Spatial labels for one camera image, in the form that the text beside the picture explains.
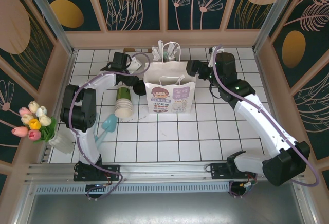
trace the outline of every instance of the bag handle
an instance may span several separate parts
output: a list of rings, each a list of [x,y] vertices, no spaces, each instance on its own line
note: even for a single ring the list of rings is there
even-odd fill
[[[165,45],[168,45],[170,43],[176,43],[177,44],[177,47],[179,47],[179,58],[178,58],[178,62],[180,62],[180,54],[181,54],[181,48],[180,48],[180,44],[177,43],[177,42],[168,42],[168,43],[165,43],[163,46],[162,46],[162,63],[163,63],[163,49],[165,48]]]
[[[174,83],[174,84],[176,84],[176,85],[180,85],[180,82],[182,81],[182,79],[185,78],[185,76],[184,76],[184,75],[182,75],[182,76],[180,76],[180,77],[162,76],[162,77],[159,78],[160,85],[162,85],[162,83],[161,83],[161,78],[175,78],[175,79],[177,79],[177,81],[176,81],[176,83]]]

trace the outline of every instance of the white tile floor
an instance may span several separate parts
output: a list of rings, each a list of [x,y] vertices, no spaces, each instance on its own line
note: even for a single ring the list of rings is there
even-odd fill
[[[225,51],[235,56],[238,77],[254,87],[269,111],[251,48],[225,48]],[[70,83],[78,85],[91,79],[112,60],[114,52],[122,52],[122,49],[80,50]],[[209,58],[204,48],[184,48],[181,51],[184,61],[206,61]],[[225,160],[241,149],[259,155],[267,153],[248,122],[222,99],[212,97],[207,81],[197,80],[190,114],[149,114],[145,96],[139,97],[132,90],[131,96],[134,114],[119,119],[115,132],[108,133],[99,147],[104,163]],[[114,113],[115,97],[116,87],[97,98],[97,111],[100,112],[98,135],[103,132],[102,122]],[[60,124],[59,131],[73,140],[65,124]],[[78,159],[75,146],[70,155],[53,149],[48,162],[76,163]]]

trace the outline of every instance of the white paper bag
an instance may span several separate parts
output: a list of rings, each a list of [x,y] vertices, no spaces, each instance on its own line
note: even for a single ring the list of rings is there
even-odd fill
[[[196,77],[186,72],[186,62],[152,62],[144,74],[149,112],[189,113],[194,98]]]

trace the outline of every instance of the printed cartoon face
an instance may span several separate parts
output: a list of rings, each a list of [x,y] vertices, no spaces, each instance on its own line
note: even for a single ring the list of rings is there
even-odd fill
[[[152,89],[152,95],[156,98],[166,98],[169,95],[169,92],[161,87],[155,87]]]
[[[155,92],[153,95],[158,98],[166,98],[168,96],[165,92]]]

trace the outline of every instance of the tulip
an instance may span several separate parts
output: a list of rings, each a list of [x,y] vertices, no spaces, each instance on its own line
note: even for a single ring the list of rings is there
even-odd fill
[[[18,136],[18,137],[25,137],[27,135],[27,133],[29,132],[28,128],[26,128],[25,126],[20,126],[20,127],[16,127],[13,130],[11,130],[11,132]]]
[[[27,125],[30,122],[30,120],[33,120],[33,119],[34,119],[34,117],[32,115],[25,114],[22,116],[21,121],[23,124]]]
[[[30,127],[31,130],[40,130],[41,124],[40,124],[39,120],[32,119],[29,122],[29,127]]]
[[[46,115],[42,115],[40,118],[39,118],[39,121],[40,123],[43,125],[43,126],[49,126],[51,124],[51,118],[49,118],[48,116]]]
[[[38,109],[39,107],[40,107],[39,104],[37,104],[35,101],[29,103],[29,110],[30,110],[33,114],[35,114],[35,112],[37,111],[37,109]]]
[[[32,115],[32,113],[30,112],[29,109],[27,109],[27,108],[25,108],[25,107],[22,107],[22,108],[20,109],[20,115],[21,115],[21,117],[22,117],[23,115]]]
[[[36,112],[35,115],[40,118],[42,115],[46,115],[47,114],[47,109],[44,106],[39,107]]]
[[[32,141],[38,140],[41,138],[41,132],[39,130],[30,130],[29,131],[29,139]]]

